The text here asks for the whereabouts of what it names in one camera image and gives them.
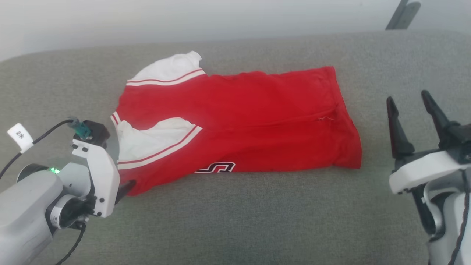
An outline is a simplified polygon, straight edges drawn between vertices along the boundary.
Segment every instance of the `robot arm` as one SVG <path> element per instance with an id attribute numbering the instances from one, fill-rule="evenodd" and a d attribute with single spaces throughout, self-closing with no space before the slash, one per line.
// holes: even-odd
<path id="1" fill-rule="evenodd" d="M 72 153 L 85 158 L 88 167 L 69 163 L 59 171 L 31 164 L 0 193 L 0 264 L 29 264 L 55 232 L 67 227 L 83 232 L 89 215 L 109 216 L 134 185 L 119 187 L 118 171 L 105 151 L 104 125 L 71 121 L 77 132 Z"/>
<path id="2" fill-rule="evenodd" d="M 427 91 L 422 91 L 440 144 L 415 153 L 398 120 L 391 97 L 387 100 L 392 156 L 393 193 L 411 193 L 424 230 L 430 265 L 471 264 L 471 230 L 466 229 L 471 183 L 471 124 L 450 122 Z"/>

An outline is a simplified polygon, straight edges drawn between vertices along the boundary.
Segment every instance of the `gray fabric cushion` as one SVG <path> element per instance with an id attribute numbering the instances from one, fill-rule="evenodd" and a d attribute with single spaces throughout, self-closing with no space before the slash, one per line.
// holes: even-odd
<path id="1" fill-rule="evenodd" d="M 70 115 L 104 123 L 126 79 L 157 59 L 195 50 L 209 74 L 281 73 L 333 65 L 364 148 L 360 170 L 198 174 L 125 198 L 112 216 L 92 217 L 74 264 L 426 264 L 427 236 L 409 195 L 393 195 L 385 102 L 394 97 L 417 150 L 437 145 L 421 102 L 428 89 L 451 119 L 470 122 L 471 37 L 388 31 L 273 40 L 196 42 L 54 51 L 0 64 L 0 132 L 21 122 L 34 138 Z M 73 132 L 60 128 L 23 155 L 62 167 Z M 0 165 L 18 147 L 0 138 Z M 54 264 L 78 236 L 60 231 L 33 264 Z"/>

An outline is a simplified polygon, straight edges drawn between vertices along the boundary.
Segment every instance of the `paper tag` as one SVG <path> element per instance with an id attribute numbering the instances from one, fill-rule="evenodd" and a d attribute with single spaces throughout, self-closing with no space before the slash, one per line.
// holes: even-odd
<path id="1" fill-rule="evenodd" d="M 11 127 L 7 132 L 20 146 L 22 154 L 33 146 L 31 135 L 29 135 L 28 131 L 20 123 Z"/>

